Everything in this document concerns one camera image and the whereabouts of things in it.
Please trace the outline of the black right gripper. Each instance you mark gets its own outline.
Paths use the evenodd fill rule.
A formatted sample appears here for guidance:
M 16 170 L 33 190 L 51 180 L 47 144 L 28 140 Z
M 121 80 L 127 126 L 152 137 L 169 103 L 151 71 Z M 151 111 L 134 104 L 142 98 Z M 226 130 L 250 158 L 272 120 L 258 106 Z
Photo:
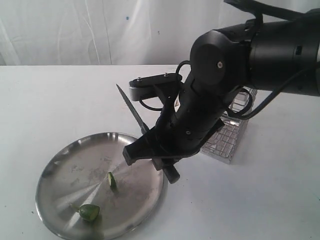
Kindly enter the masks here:
M 224 106 L 219 97 L 169 97 L 153 128 L 123 149 L 128 166 L 137 160 L 152 159 L 170 184 L 180 179 L 174 159 L 191 157 L 224 126 Z

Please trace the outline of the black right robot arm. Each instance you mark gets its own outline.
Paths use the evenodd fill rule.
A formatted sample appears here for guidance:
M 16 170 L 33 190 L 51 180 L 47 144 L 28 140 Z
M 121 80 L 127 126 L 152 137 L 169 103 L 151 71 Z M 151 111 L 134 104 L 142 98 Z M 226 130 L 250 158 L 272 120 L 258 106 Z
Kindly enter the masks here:
M 320 11 L 295 12 L 264 5 L 244 7 L 253 19 L 210 30 L 196 39 L 185 61 L 190 73 L 178 72 L 132 80 L 132 100 L 159 98 L 160 116 L 142 136 L 123 149 L 128 165 L 153 160 L 175 183 L 175 163 L 197 154 L 231 118 L 248 120 L 278 94 L 320 94 Z

